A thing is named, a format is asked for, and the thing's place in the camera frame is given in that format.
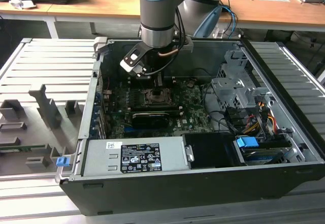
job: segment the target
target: white desk leg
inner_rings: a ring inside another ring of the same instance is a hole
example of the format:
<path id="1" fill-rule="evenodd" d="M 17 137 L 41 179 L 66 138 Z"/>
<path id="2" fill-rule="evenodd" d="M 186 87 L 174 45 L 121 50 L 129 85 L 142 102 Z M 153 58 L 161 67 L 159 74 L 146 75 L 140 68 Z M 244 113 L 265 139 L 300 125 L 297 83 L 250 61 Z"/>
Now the white desk leg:
<path id="1" fill-rule="evenodd" d="M 57 31 L 55 28 L 55 19 L 51 17 L 44 18 L 44 21 L 47 24 L 47 27 L 50 31 L 50 35 L 52 39 L 58 39 L 59 36 L 57 35 Z"/>
<path id="2" fill-rule="evenodd" d="M 90 22 L 90 30 L 93 35 L 97 34 L 94 22 Z"/>

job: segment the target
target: desk surface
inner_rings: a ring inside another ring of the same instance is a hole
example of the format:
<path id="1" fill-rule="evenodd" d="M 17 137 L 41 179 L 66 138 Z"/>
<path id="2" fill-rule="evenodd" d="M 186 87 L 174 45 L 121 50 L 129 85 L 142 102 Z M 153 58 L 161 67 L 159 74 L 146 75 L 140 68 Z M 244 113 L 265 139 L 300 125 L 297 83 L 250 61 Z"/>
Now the desk surface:
<path id="1" fill-rule="evenodd" d="M 225 5 L 228 0 L 221 0 Z M 325 26 L 325 6 L 290 2 L 230 0 L 232 10 L 239 22 L 250 24 Z M 37 4 L 37 9 L 15 10 L 8 3 L 0 3 L 0 13 L 75 16 L 139 18 L 139 0 L 71 0 L 69 5 Z M 229 22 L 229 14 L 223 13 L 221 22 Z"/>
<path id="2" fill-rule="evenodd" d="M 47 15 L 47 11 L 52 4 L 37 3 L 37 8 L 18 10 L 13 8 L 8 2 L 0 2 L 0 15 L 1 14 L 22 14 L 22 15 Z"/>

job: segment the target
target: power supply label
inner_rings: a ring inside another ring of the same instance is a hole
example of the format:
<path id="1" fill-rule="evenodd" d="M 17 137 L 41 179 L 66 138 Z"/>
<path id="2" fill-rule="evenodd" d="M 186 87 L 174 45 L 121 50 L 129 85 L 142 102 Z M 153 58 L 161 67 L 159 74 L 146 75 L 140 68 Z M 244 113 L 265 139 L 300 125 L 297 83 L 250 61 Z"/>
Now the power supply label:
<path id="1" fill-rule="evenodd" d="M 121 172 L 161 171 L 159 144 L 133 144 L 121 146 Z"/>

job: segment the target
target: green circuit board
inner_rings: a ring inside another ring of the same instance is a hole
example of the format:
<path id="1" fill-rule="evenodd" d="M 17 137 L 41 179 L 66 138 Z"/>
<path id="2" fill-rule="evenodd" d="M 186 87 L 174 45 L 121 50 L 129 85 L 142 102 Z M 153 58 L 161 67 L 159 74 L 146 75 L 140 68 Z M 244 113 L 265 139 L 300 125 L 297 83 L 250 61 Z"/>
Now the green circuit board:
<path id="1" fill-rule="evenodd" d="M 181 136 L 184 133 L 212 132 L 213 128 L 202 106 L 202 92 L 193 80 L 177 81 L 169 88 L 172 101 L 182 107 L 182 113 L 169 118 L 166 128 L 154 130 L 135 130 L 132 127 L 132 112 L 128 110 L 128 97 L 139 94 L 143 88 L 131 88 L 128 83 L 119 83 L 112 89 L 108 103 L 110 124 L 109 139 L 148 138 Z"/>

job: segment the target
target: wooden desk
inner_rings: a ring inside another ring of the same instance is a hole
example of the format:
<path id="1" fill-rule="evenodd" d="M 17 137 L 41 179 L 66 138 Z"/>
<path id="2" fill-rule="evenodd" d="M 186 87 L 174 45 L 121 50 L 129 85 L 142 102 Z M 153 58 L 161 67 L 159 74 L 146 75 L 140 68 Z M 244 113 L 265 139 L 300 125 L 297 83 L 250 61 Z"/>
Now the wooden desk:
<path id="1" fill-rule="evenodd" d="M 301 4 L 299 0 L 274 2 L 259 0 L 230 0 L 238 15 L 237 27 L 325 32 L 325 6 Z M 37 4 L 37 9 L 15 10 L 8 3 L 0 3 L 0 15 L 5 19 L 46 21 L 52 38 L 58 38 L 55 22 L 90 22 L 95 33 L 95 22 L 140 23 L 139 0 L 71 0 L 68 5 Z M 218 27 L 230 22 L 223 13 Z"/>
<path id="2" fill-rule="evenodd" d="M 78 17 L 140 17 L 139 0 L 71 0 L 68 5 L 52 5 L 51 16 Z"/>
<path id="3" fill-rule="evenodd" d="M 228 0 L 221 1 L 228 5 Z M 289 1 L 230 0 L 230 4 L 238 16 L 238 27 L 325 31 L 324 5 Z M 222 15 L 219 22 L 229 22 L 229 19 Z"/>

